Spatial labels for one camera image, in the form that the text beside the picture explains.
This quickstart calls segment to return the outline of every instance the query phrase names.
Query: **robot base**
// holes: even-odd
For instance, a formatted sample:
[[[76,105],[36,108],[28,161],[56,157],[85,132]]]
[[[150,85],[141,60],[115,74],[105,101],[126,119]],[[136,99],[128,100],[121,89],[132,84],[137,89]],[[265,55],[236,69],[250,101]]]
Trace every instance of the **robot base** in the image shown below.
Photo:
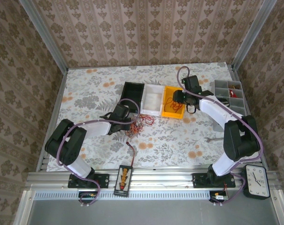
[[[192,181],[194,188],[224,188],[225,184],[228,188],[236,187],[234,177],[231,174],[226,174],[218,177],[217,181],[212,181],[207,173],[193,173]]]
[[[86,178],[96,181],[100,185],[100,188],[108,188],[109,174],[97,174],[92,169]],[[97,188],[97,185],[89,181],[81,180],[75,175],[71,174],[69,177],[68,188]]]

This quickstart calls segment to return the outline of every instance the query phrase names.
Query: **clock face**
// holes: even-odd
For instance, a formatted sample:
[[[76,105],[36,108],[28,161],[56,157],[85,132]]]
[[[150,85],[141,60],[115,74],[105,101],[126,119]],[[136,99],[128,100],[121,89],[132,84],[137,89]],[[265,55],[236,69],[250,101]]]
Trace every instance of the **clock face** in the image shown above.
[[[247,165],[246,173],[249,193],[269,197],[270,193],[265,169],[260,166]]]

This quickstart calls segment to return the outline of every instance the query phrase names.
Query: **yellow box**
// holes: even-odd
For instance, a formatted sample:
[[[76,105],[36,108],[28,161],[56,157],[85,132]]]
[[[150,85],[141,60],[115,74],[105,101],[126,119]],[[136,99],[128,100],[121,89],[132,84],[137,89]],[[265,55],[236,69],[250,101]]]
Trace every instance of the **yellow box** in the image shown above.
[[[182,119],[184,117],[185,105],[183,105],[177,112],[175,112],[176,110],[174,110],[173,107],[171,106],[172,104],[167,104],[165,107],[167,100],[169,98],[173,99],[173,93],[176,90],[182,90],[182,88],[170,87],[170,86],[165,87],[161,116],[171,117],[171,118],[176,118],[176,119]]]

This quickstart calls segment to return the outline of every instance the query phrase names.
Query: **black box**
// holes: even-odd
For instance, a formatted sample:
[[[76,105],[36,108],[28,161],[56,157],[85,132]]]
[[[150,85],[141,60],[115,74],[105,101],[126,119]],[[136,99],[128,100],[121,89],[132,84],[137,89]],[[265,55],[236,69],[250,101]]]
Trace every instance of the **black box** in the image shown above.
[[[143,91],[144,91],[143,83],[125,82],[120,100],[123,98],[129,98],[134,102],[136,102],[139,108],[141,108]],[[137,107],[132,102],[122,101],[121,104],[127,105],[129,107],[130,113],[138,113]]]

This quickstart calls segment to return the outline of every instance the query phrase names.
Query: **connector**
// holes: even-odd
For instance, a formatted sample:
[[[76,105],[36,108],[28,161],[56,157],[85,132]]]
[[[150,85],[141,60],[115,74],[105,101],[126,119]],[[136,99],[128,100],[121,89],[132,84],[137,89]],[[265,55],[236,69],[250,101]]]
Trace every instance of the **connector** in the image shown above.
[[[225,195],[225,196],[223,196],[223,195],[216,195],[215,198],[217,200],[228,200],[228,196],[227,195]]]

